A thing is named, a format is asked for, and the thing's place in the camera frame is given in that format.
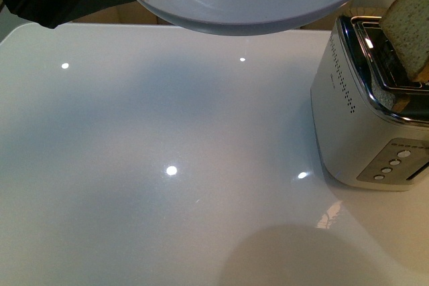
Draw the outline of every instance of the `toaster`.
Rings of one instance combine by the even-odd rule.
[[[337,180],[405,191],[429,175],[429,83],[408,80],[379,19],[337,19],[311,86],[314,126]]]

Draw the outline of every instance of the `bread slice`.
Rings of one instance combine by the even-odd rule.
[[[380,27],[408,78],[429,81],[429,0],[396,0],[381,18]]]

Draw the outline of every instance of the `toaster button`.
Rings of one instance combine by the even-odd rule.
[[[397,153],[398,157],[409,157],[411,155],[411,152],[408,150],[403,150]]]
[[[394,159],[394,160],[390,160],[389,161],[389,164],[390,165],[398,165],[398,164],[400,164],[401,163],[401,160],[398,160],[398,159]]]

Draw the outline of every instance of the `toaster control panel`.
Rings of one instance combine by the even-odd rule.
[[[362,182],[413,184],[429,166],[429,141],[392,139],[359,174]]]

